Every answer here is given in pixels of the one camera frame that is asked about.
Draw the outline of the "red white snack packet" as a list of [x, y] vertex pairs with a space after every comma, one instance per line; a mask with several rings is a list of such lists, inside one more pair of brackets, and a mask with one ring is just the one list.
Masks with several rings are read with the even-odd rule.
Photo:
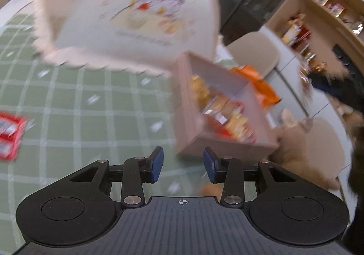
[[1, 111], [1, 160], [14, 161], [17, 158], [27, 118]]

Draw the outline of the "yellow pastry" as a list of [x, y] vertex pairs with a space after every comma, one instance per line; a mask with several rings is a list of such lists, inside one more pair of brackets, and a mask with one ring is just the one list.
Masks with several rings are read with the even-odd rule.
[[200, 76], [193, 75], [191, 77], [191, 89], [199, 109], [203, 110], [210, 101], [210, 90], [206, 87], [205, 81]]

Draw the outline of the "red candy packet in box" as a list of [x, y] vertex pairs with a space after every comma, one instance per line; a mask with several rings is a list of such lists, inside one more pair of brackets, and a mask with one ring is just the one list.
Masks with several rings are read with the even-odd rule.
[[243, 102], [217, 95], [202, 112], [205, 126], [221, 137], [254, 144], [257, 140], [249, 120], [243, 115]]

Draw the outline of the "pink open box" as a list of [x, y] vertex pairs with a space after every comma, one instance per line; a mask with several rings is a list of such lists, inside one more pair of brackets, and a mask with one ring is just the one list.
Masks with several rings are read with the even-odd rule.
[[210, 147], [247, 164], [278, 147], [254, 87], [244, 77], [192, 52], [171, 68], [173, 128], [177, 155], [200, 158]]

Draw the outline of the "brown plush toy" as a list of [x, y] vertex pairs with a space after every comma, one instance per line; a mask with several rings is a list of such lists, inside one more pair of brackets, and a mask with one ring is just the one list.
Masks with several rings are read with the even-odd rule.
[[331, 125], [322, 118], [297, 120], [288, 109], [272, 129], [279, 147], [270, 161], [325, 190], [339, 190], [344, 151]]

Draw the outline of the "orange snack bag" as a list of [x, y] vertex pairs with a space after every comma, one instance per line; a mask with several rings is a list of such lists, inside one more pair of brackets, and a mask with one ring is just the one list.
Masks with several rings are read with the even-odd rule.
[[235, 66], [230, 69], [230, 72], [247, 79], [251, 83], [255, 90], [255, 96], [262, 108], [269, 110], [281, 102], [281, 97], [277, 95], [274, 89], [253, 66]]

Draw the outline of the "wooden shelf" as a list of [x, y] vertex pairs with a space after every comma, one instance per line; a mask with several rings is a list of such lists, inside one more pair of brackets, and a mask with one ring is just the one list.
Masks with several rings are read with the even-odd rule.
[[310, 31], [309, 48], [315, 54], [311, 66], [324, 62], [328, 73], [347, 74], [349, 70], [334, 53], [338, 46], [363, 73], [363, 34], [353, 32], [355, 25], [363, 24], [363, 0], [284, 0], [266, 26], [282, 38], [288, 20], [297, 13], [305, 15], [303, 26]]

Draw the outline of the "green checked tablecloth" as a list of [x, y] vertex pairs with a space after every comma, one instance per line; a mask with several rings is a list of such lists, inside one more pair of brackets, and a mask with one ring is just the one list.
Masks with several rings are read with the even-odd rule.
[[164, 149], [164, 165], [147, 197], [196, 196], [207, 176], [200, 160], [174, 151], [170, 81], [107, 68], [52, 66], [33, 48], [33, 17], [18, 14], [1, 27], [1, 110], [27, 125], [15, 161], [1, 163], [1, 253], [23, 237], [19, 203], [88, 164], [121, 164]]

